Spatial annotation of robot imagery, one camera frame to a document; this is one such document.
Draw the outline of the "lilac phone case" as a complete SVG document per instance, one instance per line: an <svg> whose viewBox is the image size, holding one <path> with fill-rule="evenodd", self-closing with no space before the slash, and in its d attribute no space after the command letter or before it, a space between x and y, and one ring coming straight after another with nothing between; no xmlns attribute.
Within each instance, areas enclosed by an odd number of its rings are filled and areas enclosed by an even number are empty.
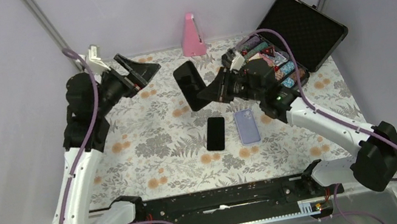
<svg viewBox="0 0 397 224"><path fill-rule="evenodd" d="M251 145L261 141L261 136L251 109L234 113L234 121L243 145Z"/></svg>

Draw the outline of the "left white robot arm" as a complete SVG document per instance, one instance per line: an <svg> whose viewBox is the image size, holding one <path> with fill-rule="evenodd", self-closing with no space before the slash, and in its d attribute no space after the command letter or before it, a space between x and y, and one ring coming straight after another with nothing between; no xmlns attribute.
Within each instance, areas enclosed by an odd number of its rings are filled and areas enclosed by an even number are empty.
<svg viewBox="0 0 397 224"><path fill-rule="evenodd" d="M77 73L66 83L64 176L52 224L91 224L93 178L110 129L106 116L122 98L132 98L144 89L161 69L157 63L140 63L120 54L114 60L126 75L106 67L97 76ZM147 214L141 197L122 195L93 224L145 224Z"/></svg>

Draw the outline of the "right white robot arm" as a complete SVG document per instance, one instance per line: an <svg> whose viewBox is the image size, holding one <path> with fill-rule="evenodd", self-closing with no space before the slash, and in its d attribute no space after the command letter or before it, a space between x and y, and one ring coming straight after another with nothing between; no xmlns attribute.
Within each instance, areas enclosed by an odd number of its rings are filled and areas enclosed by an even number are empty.
<svg viewBox="0 0 397 224"><path fill-rule="evenodd" d="M317 161L307 170L304 190L320 197L328 186L357 182L375 192L396 182L397 131L382 121L377 126L354 121L308 101L301 90L287 88L276 80L265 60L250 61L240 70L220 68L216 78L197 93L197 98L229 103L235 98L259 102L272 119L306 128L345 149L350 155L332 161Z"/></svg>

